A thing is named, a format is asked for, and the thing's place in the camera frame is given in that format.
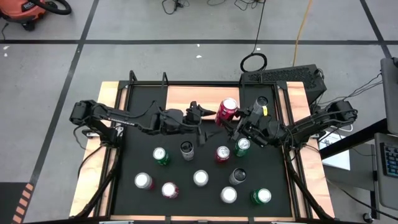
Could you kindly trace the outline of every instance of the table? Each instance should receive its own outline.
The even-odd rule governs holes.
[[[113,107],[116,101],[116,94],[118,92],[119,82],[103,82],[99,92],[97,102],[104,103],[107,106]],[[167,108],[175,108],[185,111],[187,105],[192,100],[199,102],[202,107],[209,110],[217,110],[219,103],[226,97],[233,97],[239,101],[239,89],[238,88],[226,88],[226,87],[192,87],[192,86],[168,86],[167,94]],[[124,102],[126,98],[126,89],[122,90],[119,109],[124,108]],[[301,82],[288,82],[287,92],[289,93],[290,107],[292,109],[292,115],[294,121],[298,121],[308,115],[310,110],[307,104],[307,97],[303,83]],[[284,121],[288,122],[286,103],[283,100],[283,91],[279,91],[281,98],[282,114]],[[104,121],[104,124],[110,125],[110,122]],[[99,138],[89,139],[87,142],[87,150],[85,157],[91,152],[98,148],[100,143]],[[316,140],[312,139],[308,142],[308,145],[317,148]],[[101,171],[104,164],[105,148],[102,148],[97,152],[90,160],[83,166],[80,178],[78,179],[75,196],[73,199],[72,207],[70,210],[70,216],[76,215],[80,212],[86,203],[90,200],[92,195],[98,188]],[[333,207],[330,200],[328,186],[326,184],[325,173],[323,171],[322,160],[318,152],[315,152],[310,148],[303,148],[301,151],[303,172],[305,174],[305,181],[307,188],[312,193],[317,202],[323,207],[323,209],[330,216],[334,217]],[[109,158],[109,168],[113,163],[113,157],[115,150],[111,152]],[[105,190],[102,196],[101,205],[99,207],[99,215],[105,215],[107,209],[107,201],[109,197],[109,188]],[[296,193],[298,198],[298,209],[300,216],[306,218],[305,205],[303,196],[296,186]],[[112,220],[165,220],[165,216],[142,216],[142,215],[125,215],[125,216],[111,216]],[[247,222],[248,217],[184,217],[184,216],[171,216],[171,221],[192,221],[192,220],[208,220],[208,221],[242,221]],[[254,217],[255,222],[261,221],[293,221],[293,217]]]

